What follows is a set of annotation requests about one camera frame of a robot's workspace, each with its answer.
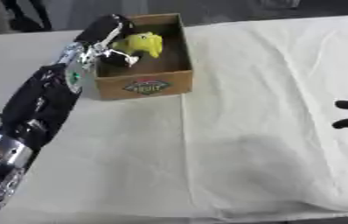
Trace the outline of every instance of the white tablecloth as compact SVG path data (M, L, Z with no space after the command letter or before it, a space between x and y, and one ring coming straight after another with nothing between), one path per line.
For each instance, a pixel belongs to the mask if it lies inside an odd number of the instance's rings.
M84 95L0 223L348 215L348 17L186 28L192 93ZM77 31L0 36L0 110Z

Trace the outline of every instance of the yellow plush toy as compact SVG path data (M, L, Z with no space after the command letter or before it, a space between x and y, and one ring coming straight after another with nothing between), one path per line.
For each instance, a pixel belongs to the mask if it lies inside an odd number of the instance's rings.
M163 41L161 36L145 32L129 35L125 39L114 42L112 47L126 54L144 51L153 58L158 58L163 50Z

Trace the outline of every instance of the floor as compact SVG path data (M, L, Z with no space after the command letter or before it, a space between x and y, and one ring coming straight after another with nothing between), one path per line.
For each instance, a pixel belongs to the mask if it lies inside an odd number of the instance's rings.
M18 1L27 14L38 21L38 16L29 1ZM266 8L261 5L261 1L263 0L44 0L53 29L56 31L84 29L97 17L108 13L130 16L180 12L187 26L230 21L348 15L348 0L302 0L299 8L294 10ZM282 223L348 224L348 218L279 222Z

